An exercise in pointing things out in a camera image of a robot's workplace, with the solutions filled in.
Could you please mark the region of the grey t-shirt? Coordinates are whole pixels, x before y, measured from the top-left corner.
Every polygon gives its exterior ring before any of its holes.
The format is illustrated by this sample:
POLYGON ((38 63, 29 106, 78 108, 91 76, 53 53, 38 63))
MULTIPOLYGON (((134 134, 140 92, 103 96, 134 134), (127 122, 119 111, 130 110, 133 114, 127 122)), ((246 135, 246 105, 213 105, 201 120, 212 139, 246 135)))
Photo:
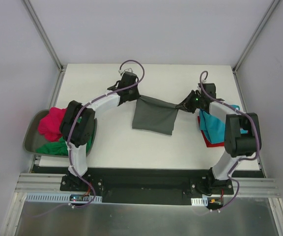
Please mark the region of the grey t-shirt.
POLYGON ((136 102, 132 128, 171 136, 177 114, 175 104, 142 95, 136 102))

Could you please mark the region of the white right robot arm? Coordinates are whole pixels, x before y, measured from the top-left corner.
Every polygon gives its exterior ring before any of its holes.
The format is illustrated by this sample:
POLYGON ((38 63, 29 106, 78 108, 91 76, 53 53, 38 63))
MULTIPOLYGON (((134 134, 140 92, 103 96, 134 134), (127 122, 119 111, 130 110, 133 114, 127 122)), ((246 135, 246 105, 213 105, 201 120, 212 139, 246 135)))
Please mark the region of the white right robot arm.
POLYGON ((259 121, 257 114, 243 113, 224 100, 217 99, 214 83, 200 84, 198 87, 198 90, 191 91, 176 108, 189 113, 200 109, 225 124, 225 151, 202 182, 209 193, 217 194, 223 185, 227 185, 240 162, 251 160, 251 156, 260 151, 259 121))

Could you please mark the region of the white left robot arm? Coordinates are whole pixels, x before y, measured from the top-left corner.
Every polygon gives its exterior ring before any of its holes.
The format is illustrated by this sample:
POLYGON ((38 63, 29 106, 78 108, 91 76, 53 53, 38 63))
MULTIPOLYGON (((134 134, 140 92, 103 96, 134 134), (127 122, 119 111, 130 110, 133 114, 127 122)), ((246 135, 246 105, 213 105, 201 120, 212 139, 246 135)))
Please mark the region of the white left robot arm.
POLYGON ((98 118, 109 109, 137 100, 140 97, 138 82, 135 73, 125 71, 121 79, 109 87, 104 95, 87 104, 75 100, 68 104, 59 130, 67 145, 68 171, 74 175, 71 185, 77 191, 84 191, 88 186, 88 179, 84 177, 88 169, 86 145, 96 131, 98 118))

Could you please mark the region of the teal folded t-shirt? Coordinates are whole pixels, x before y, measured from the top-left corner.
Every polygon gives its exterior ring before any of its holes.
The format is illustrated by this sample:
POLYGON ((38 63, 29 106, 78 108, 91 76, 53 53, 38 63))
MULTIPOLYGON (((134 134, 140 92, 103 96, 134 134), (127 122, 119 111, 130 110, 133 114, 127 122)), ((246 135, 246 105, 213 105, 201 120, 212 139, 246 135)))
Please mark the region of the teal folded t-shirt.
POLYGON ((234 114, 235 111, 240 110, 238 105, 225 106, 219 103, 213 105, 213 113, 220 115, 220 119, 218 116, 209 114, 203 109, 199 110, 198 115, 199 128, 208 148, 224 146, 226 115, 234 114))

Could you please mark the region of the red folded t-shirt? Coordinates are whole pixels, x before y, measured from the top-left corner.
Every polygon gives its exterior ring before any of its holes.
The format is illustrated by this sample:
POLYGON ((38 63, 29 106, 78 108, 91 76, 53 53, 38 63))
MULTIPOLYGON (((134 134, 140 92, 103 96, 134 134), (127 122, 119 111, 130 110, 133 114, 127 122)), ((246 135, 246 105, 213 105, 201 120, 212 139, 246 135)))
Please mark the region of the red folded t-shirt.
POLYGON ((199 115, 198 124, 208 148, 224 146, 225 124, 222 121, 210 115, 199 115))

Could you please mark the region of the magenta t-shirt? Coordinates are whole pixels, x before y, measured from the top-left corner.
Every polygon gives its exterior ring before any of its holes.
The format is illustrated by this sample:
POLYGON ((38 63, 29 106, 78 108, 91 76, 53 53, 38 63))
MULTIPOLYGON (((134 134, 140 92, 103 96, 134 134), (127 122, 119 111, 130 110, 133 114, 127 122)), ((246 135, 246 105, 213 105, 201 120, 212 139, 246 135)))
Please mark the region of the magenta t-shirt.
POLYGON ((49 113, 40 120, 37 130, 39 134, 43 135, 47 141, 58 142, 62 137, 59 128, 66 110, 66 108, 60 109, 57 107, 52 107, 49 110, 49 113))

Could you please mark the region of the green t-shirt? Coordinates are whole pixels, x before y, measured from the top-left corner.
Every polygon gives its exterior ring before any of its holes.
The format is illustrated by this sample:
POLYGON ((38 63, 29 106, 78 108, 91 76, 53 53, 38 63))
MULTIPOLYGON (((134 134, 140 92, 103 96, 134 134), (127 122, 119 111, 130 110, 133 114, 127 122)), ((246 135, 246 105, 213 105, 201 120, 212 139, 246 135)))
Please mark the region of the green t-shirt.
POLYGON ((36 149, 37 153, 68 156, 67 144, 61 134, 46 133, 43 136, 48 142, 38 147, 36 149))

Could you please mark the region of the grey plastic bin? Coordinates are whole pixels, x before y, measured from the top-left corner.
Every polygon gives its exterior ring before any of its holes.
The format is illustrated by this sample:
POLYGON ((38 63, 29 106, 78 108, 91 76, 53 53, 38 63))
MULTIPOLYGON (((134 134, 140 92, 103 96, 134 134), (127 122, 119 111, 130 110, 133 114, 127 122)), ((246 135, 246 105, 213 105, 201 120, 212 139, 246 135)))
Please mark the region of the grey plastic bin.
MULTIPOLYGON (((26 136, 24 138, 24 148, 26 151, 33 153, 33 154, 39 154, 39 155, 47 155, 47 156, 55 156, 55 157, 68 157, 68 156, 57 156, 57 155, 48 155, 48 154, 40 154, 36 152, 36 149, 38 147, 41 147, 43 144, 46 144, 48 141, 44 138, 43 135, 40 135, 37 128, 39 125, 39 122, 42 118, 44 118, 49 113, 48 110, 40 111, 33 120, 31 121, 26 136)), ((91 140, 88 141, 86 145, 87 154, 89 153, 92 144, 94 141, 94 134, 91 140)))

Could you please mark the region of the left aluminium frame post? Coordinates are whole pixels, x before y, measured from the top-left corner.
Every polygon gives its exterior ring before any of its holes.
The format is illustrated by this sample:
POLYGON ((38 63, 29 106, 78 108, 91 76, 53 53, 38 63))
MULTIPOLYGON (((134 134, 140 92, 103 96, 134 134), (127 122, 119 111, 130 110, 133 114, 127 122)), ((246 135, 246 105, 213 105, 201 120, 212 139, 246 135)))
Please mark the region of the left aluminium frame post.
POLYGON ((32 2, 30 0, 21 0, 21 3, 23 4, 24 8, 26 9, 33 25, 36 28, 36 31, 38 32, 39 37, 41 38, 46 50, 48 51, 51 59, 53 60, 54 64, 58 68, 59 71, 64 70, 64 65, 62 64, 61 60, 59 59, 38 15, 36 10, 34 9, 32 2))

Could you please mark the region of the aluminium frame post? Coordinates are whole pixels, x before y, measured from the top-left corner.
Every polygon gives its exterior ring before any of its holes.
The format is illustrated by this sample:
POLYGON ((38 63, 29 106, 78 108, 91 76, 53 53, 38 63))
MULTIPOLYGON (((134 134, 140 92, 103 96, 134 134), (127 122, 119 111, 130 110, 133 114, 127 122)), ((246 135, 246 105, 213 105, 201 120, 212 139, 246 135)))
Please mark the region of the aluminium frame post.
POLYGON ((233 68, 232 68, 233 74, 237 73, 237 71, 241 67, 242 63, 246 59, 247 55, 251 51, 252 47, 256 43, 257 39, 261 35, 261 33, 264 30, 265 26, 267 25, 267 23, 269 22, 270 18, 273 15, 273 13, 275 12, 275 10, 277 9, 277 7, 279 6, 279 4, 281 2, 282 2, 281 0, 272 0, 270 2, 268 8, 266 9, 266 11, 264 13, 264 15, 260 19, 258 25, 256 26, 254 32, 251 35, 249 41, 247 42, 245 48, 243 49, 240 57, 238 58, 238 60, 235 63, 235 65, 233 66, 233 68))
POLYGON ((38 32, 39 37, 41 38, 46 50, 48 51, 51 59, 53 60, 54 64, 58 68, 59 71, 64 70, 64 65, 62 64, 61 60, 59 59, 38 15, 36 10, 34 9, 32 2, 30 0, 21 0, 21 3, 23 4, 24 8, 26 9, 33 25, 36 28, 36 31, 38 32))

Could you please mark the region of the right aluminium frame post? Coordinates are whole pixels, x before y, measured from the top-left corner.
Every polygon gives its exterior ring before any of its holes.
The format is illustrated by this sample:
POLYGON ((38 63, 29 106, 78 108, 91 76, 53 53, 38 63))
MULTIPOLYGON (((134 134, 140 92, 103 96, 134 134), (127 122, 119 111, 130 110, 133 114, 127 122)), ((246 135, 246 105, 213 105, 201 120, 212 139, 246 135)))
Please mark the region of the right aluminium frame post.
POLYGON ((277 9, 277 7, 279 6, 279 4, 281 2, 282 2, 281 0, 272 0, 270 2, 268 8, 266 9, 266 11, 264 13, 264 15, 260 19, 258 25, 256 26, 254 32, 251 35, 249 41, 247 42, 245 48, 243 49, 240 57, 238 58, 238 60, 235 63, 235 65, 233 66, 233 68, 232 68, 233 74, 237 73, 237 71, 241 67, 242 63, 246 59, 247 55, 251 51, 252 47, 256 43, 257 39, 261 35, 261 33, 264 30, 265 26, 267 25, 267 23, 269 22, 270 18, 273 15, 273 13, 275 12, 275 10, 277 9))

